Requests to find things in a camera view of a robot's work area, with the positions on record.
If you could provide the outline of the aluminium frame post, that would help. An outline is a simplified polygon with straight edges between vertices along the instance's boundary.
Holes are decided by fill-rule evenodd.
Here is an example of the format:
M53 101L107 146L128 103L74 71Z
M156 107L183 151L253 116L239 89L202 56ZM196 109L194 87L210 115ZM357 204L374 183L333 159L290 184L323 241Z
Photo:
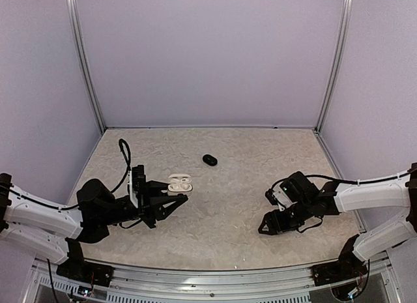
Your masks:
M87 91L87 98L89 99L89 103L91 105L96 125L100 131L100 134L103 135L107 130L107 126L104 120L104 116L102 114L98 97L96 95L93 79L91 76L91 70L88 64L87 53L85 51L83 35L81 30L81 22L78 13L77 0L66 0L66 5L68 9L68 15L74 39L76 54L81 70L81 76L85 85L85 89Z
M338 74L343 60L343 52L345 49L345 43L349 30L352 2L353 0L343 0L343 6L341 9L341 21L339 24L338 36L336 39L336 48L332 60L330 75L326 84L324 98L319 112L319 117L315 125L315 132L318 136L321 135L321 132L323 131L326 116L328 115L334 89L338 80Z

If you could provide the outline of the white earbud charging case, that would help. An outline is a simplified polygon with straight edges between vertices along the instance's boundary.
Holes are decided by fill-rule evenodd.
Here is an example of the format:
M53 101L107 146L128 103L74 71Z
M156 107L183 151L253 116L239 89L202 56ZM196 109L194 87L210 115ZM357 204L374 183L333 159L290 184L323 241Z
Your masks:
M185 173L175 173L168 177L168 195L187 194L193 190L192 178Z

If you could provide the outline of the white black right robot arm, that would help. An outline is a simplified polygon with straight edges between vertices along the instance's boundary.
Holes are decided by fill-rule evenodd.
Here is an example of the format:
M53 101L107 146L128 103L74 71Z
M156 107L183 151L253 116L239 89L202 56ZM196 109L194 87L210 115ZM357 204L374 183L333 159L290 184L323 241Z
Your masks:
M297 171L275 182L265 193L277 208L263 216L258 232L279 235L303 233L311 218L377 207L402 210L383 224L347 240L337 260L312 266L315 285L336 283L364 276L368 261L388 248L416 237L416 164L395 175L370 180L343 180L325 176L322 188L311 181L313 175Z

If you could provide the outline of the right aluminium frame post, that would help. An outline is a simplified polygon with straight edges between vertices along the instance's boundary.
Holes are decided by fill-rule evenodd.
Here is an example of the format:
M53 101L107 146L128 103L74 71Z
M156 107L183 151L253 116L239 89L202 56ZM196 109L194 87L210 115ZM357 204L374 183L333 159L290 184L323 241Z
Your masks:
M352 2L353 0L343 0L343 6L341 9L341 21L339 24L338 36L336 39L336 48L332 60L330 75L326 84L324 98L319 112L319 117L315 125L315 132L318 136L321 135L321 132L323 131L326 116L328 115L334 89L338 80L338 74L343 60L343 52L345 49L345 43L349 30Z

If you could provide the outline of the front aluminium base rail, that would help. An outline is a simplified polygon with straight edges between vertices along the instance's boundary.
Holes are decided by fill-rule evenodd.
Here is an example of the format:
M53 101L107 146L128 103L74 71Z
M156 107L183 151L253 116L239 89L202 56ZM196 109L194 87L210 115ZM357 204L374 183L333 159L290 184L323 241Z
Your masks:
M402 302L385 253L371 260L363 277L316 285L310 264L255 270L173 270L113 264L107 287L55 274L35 259L21 302Z

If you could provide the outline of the left aluminium frame post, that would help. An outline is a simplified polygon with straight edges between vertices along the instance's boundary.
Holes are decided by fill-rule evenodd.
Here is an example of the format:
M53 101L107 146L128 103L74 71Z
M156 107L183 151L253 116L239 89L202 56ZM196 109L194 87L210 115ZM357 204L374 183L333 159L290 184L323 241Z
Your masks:
M85 85L85 89L87 91L87 98L89 99L89 103L91 105L96 125L100 131L100 134L103 135L107 130L107 126L104 120L104 116L102 114L98 97L96 95L93 79L91 76L91 70L88 64L87 53L85 51L83 35L81 30L81 22L78 13L77 0L66 0L66 5L68 9L68 15L74 39L76 54L81 70L81 76Z

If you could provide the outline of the black oval charging case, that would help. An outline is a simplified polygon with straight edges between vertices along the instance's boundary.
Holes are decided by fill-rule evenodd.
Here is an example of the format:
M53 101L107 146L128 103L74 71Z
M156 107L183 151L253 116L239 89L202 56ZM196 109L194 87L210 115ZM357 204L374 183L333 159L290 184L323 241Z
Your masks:
M211 154L204 154L202 160L204 163L211 167L218 165L218 160Z

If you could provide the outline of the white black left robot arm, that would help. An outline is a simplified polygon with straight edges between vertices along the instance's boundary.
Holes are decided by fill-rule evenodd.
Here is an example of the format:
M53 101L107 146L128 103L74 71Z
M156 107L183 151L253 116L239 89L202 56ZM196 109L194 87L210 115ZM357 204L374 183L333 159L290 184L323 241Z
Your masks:
M88 180L77 192L77 204L52 205L32 197L1 174L1 239L33 250L61 265L77 280L91 274L91 265L75 253L82 243L95 244L109 235L111 225L144 222L154 228L187 202L193 190L187 174L172 174L167 182L128 174L127 195L116 198L99 179Z

